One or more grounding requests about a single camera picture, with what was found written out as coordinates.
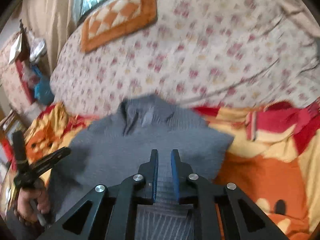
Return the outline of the person's left hand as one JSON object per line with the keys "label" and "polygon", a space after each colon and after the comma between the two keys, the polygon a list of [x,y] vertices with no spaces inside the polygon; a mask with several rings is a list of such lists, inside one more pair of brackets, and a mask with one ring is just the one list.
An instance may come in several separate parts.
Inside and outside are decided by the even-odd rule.
{"label": "person's left hand", "polygon": [[50,201],[45,186],[35,189],[20,189],[17,200],[18,213],[29,222],[38,221],[37,215],[48,214]]}

